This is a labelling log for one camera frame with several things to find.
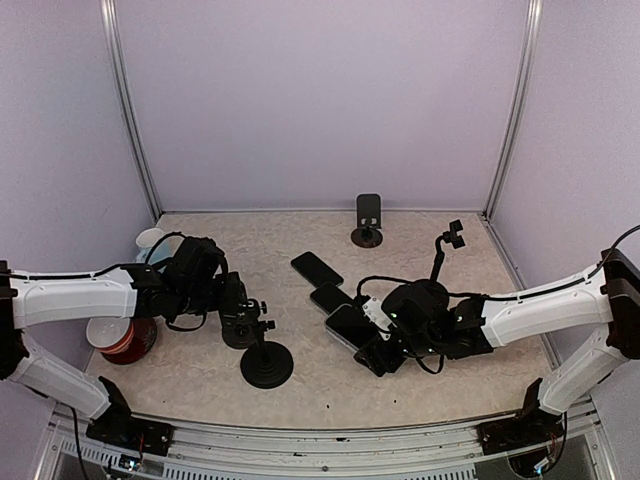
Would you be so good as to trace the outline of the aluminium frame post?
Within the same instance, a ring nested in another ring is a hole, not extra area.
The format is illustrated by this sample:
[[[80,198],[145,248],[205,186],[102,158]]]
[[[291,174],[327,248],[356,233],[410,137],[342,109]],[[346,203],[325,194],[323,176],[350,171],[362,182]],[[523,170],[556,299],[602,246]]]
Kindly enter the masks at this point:
[[[163,214],[163,209],[145,155],[134,103],[128,84],[124,51],[119,34],[116,2],[113,0],[102,0],[99,4],[116,94],[127,139],[131,148],[133,163],[150,215],[153,221],[157,222]]]
[[[482,213],[487,223],[491,223],[496,216],[500,197],[504,190],[509,168],[512,163],[513,151],[516,146],[527,101],[529,81],[534,65],[540,31],[542,10],[542,0],[530,0],[528,2],[520,60],[507,125],[500,147],[498,164]]]

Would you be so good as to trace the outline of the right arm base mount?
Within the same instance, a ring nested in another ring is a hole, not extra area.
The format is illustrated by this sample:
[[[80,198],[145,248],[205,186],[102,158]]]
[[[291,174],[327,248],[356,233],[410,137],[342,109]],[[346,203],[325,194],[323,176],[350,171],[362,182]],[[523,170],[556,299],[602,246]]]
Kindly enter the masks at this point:
[[[507,418],[477,426],[485,456],[535,446],[564,435],[564,421],[524,421]]]

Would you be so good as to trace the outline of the dark teal phone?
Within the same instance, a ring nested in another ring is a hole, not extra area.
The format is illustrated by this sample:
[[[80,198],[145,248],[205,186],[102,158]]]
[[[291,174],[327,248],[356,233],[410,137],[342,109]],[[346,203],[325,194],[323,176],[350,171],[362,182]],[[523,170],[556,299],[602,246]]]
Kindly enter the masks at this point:
[[[327,315],[344,305],[353,305],[353,300],[338,286],[332,283],[324,283],[310,294],[311,301]]]

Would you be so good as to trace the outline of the top black phone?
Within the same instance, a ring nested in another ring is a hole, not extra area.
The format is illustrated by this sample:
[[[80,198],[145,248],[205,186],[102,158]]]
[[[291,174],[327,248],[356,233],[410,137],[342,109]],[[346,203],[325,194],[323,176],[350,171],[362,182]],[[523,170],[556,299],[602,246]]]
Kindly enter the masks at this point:
[[[343,277],[311,251],[304,252],[290,261],[292,268],[316,288],[325,283],[341,286]]]

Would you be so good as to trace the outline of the black clamp phone stand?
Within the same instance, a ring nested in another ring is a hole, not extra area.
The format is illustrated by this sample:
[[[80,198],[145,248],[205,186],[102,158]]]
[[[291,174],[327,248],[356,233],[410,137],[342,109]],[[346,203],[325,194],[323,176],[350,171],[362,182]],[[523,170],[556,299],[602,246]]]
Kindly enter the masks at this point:
[[[240,370],[244,380],[258,389],[274,389],[286,383],[294,370],[291,352],[283,344],[265,339],[267,332],[274,330],[274,320],[262,320],[267,312],[265,302],[248,299],[244,313],[254,337],[240,360]]]
[[[456,219],[451,221],[449,223],[449,228],[436,238],[434,242],[436,253],[430,276],[428,279],[418,281],[419,286],[444,303],[448,302],[448,293],[446,288],[438,282],[438,277],[446,257],[443,245],[450,245],[454,250],[463,248],[465,246],[465,241],[461,235],[461,231],[463,229],[464,227],[461,220]]]

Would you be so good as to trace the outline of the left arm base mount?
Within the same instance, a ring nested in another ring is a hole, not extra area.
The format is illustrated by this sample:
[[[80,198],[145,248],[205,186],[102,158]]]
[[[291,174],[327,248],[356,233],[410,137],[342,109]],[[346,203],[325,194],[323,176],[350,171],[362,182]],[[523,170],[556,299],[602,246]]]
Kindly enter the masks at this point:
[[[91,421],[86,436],[105,444],[166,457],[173,439],[174,427],[169,423],[138,417],[111,417]]]

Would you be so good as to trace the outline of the light blue mug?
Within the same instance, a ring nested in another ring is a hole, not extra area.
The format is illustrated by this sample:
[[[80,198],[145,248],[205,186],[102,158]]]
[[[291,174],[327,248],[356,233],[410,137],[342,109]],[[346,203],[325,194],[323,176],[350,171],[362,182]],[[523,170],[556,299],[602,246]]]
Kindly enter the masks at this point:
[[[144,263],[152,248],[162,239],[165,232],[160,228],[150,228],[142,231],[136,238],[138,253],[135,257],[137,263]],[[153,252],[149,259],[150,264],[157,263],[171,254],[167,240],[164,240]]]

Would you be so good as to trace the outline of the white and red bowl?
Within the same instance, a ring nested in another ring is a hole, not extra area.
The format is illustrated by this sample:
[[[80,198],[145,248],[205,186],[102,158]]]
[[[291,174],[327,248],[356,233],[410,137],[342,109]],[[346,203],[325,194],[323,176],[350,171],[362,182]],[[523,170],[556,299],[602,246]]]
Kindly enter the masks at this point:
[[[86,326],[86,339],[104,354],[124,352],[131,344],[134,327],[129,318],[92,318]]]

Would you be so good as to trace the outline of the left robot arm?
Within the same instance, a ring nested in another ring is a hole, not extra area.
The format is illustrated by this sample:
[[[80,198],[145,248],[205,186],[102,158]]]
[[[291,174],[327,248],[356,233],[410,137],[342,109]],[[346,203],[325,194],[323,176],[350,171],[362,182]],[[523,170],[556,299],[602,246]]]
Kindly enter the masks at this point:
[[[218,313],[234,328],[247,299],[238,273],[207,237],[185,237],[175,253],[153,264],[116,264],[98,272],[32,274],[1,269],[1,377],[64,402],[121,445],[140,424],[118,387],[84,374],[28,339],[34,325],[89,318],[155,318]]]

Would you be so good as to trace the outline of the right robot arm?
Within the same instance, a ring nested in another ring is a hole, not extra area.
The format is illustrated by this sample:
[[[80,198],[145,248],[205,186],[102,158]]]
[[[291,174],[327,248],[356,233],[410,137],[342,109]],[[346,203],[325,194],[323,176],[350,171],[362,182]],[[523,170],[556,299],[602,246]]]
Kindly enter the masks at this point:
[[[619,366],[639,357],[639,270],[617,248],[596,265],[538,288],[502,296],[453,293],[433,280],[399,282],[384,300],[356,300],[396,357],[458,360],[524,338],[591,325],[591,336],[550,375],[528,387],[511,433],[523,444],[546,432]]]

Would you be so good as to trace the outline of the plate phone stand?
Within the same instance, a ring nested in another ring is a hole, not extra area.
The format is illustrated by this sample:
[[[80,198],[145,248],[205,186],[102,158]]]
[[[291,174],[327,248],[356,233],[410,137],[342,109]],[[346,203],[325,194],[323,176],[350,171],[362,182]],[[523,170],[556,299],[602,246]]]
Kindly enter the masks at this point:
[[[357,226],[351,241],[361,248],[375,248],[383,242],[381,232],[381,197],[377,193],[363,193],[356,197]]]
[[[218,314],[222,339],[233,349],[246,349],[255,343],[253,330],[247,319],[250,305],[251,301],[239,273],[230,272],[219,303]]]

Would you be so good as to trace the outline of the front aluminium rail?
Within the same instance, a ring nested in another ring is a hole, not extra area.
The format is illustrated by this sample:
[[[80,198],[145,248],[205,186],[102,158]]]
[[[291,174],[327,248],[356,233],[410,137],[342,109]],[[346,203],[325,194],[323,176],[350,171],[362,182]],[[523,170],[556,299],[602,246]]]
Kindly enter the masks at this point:
[[[511,478],[533,446],[487,454],[483,418],[349,429],[242,427],[171,420],[166,455],[122,468],[126,450],[88,439],[84,419],[55,408],[34,479],[480,479]]]

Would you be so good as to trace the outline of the right aluminium frame post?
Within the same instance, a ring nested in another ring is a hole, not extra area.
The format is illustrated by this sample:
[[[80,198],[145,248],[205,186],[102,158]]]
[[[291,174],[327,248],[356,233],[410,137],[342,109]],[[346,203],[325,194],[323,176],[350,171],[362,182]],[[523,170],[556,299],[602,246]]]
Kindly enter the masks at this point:
[[[534,65],[540,31],[542,10],[542,0],[530,0],[528,2],[520,60],[507,125],[500,147],[498,164],[482,213],[487,223],[491,223],[496,216],[500,197],[504,190],[509,168],[512,163],[513,151],[516,146],[527,101],[529,81]]]

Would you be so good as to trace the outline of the left aluminium frame post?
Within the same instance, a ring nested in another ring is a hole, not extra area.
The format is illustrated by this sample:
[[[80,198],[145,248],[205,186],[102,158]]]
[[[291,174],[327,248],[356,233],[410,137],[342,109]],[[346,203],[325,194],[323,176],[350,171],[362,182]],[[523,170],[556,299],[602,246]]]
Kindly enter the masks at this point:
[[[133,163],[150,215],[153,221],[157,222],[163,214],[163,209],[145,155],[134,103],[128,84],[124,51],[119,34],[116,2],[113,0],[102,0],[99,4],[116,94],[127,139],[131,148]]]

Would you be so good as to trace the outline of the clear case phone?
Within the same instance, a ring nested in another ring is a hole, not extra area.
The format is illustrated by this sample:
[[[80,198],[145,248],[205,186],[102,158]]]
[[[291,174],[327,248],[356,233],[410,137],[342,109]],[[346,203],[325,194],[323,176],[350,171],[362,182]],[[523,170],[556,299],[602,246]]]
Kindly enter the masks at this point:
[[[341,343],[357,351],[372,340],[381,340],[381,332],[355,307],[345,304],[325,319],[326,331]]]

